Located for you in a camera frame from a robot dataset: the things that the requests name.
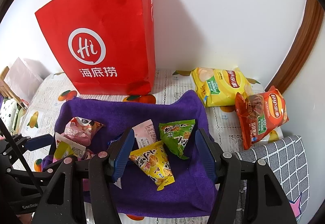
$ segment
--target red chip bag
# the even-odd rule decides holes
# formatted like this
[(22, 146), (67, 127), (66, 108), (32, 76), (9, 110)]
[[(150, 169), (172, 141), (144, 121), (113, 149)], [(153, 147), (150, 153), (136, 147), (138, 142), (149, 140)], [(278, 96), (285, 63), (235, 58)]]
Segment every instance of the red chip bag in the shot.
[(274, 86), (268, 92), (251, 95), (246, 99), (237, 93), (235, 105), (245, 150), (289, 121), (285, 100)]

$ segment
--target green snack package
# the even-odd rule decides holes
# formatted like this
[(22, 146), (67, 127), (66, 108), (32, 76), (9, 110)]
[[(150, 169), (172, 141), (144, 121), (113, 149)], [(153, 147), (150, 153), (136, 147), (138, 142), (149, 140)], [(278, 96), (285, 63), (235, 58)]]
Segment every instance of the green snack package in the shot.
[(189, 140), (195, 120), (181, 120), (169, 123), (160, 123), (160, 139), (168, 149), (179, 158), (186, 160), (188, 157), (183, 155), (184, 148)]

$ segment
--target gray checkered fabric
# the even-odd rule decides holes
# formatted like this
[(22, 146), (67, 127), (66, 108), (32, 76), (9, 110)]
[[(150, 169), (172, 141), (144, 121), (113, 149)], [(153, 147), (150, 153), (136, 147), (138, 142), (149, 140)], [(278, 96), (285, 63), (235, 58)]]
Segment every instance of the gray checkered fabric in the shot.
[[(309, 178), (305, 149), (300, 136), (285, 137), (282, 140), (234, 154), (240, 160), (248, 162), (264, 159), (289, 200), (295, 201), (302, 193), (300, 205), (301, 214), (303, 214), (309, 199)], [(241, 224), (243, 221), (245, 199), (246, 181), (242, 180), (235, 224)]]

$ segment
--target black rod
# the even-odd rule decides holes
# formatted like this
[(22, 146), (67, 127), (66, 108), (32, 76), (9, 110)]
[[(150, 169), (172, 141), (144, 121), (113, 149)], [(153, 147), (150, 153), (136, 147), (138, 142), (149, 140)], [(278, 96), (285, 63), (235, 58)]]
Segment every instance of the black rod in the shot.
[(7, 130), (5, 124), (3, 123), (2, 119), (0, 118), (0, 130), (2, 131), (5, 139), (7, 140), (7, 142), (10, 144), (10, 146), (12, 147), (12, 149), (14, 150), (14, 152), (16, 153), (18, 159), (22, 162), (22, 165), (24, 166), (24, 168), (26, 169), (31, 181), (33, 182), (33, 184), (36, 186), (37, 190), (39, 191), (39, 193), (41, 195), (43, 195), (43, 190), (41, 189), (40, 185), (38, 184), (38, 182), (35, 179), (35, 176), (33, 175), (28, 163), (26, 162), (24, 156), (22, 155), (22, 152), (20, 151), (19, 147), (17, 146), (15, 140), (12, 138), (12, 136), (10, 135), (9, 131)]

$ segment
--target green label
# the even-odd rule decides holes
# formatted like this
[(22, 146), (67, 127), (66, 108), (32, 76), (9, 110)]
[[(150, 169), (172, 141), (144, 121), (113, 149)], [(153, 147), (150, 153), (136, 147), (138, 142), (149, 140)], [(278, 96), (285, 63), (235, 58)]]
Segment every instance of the green label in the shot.
[(263, 116), (259, 116), (258, 118), (257, 118), (257, 125), (258, 125), (258, 134), (262, 134), (262, 133), (264, 133), (264, 132), (266, 132), (266, 119), (265, 119), (265, 117), (264, 117), (264, 115)]
[(217, 81), (215, 80), (215, 77), (214, 76), (212, 76), (206, 82), (207, 82), (207, 84), (209, 86), (210, 93), (212, 95), (218, 95), (218, 94), (220, 94), (220, 91), (219, 91), (219, 88), (218, 88), (218, 84), (217, 84)]

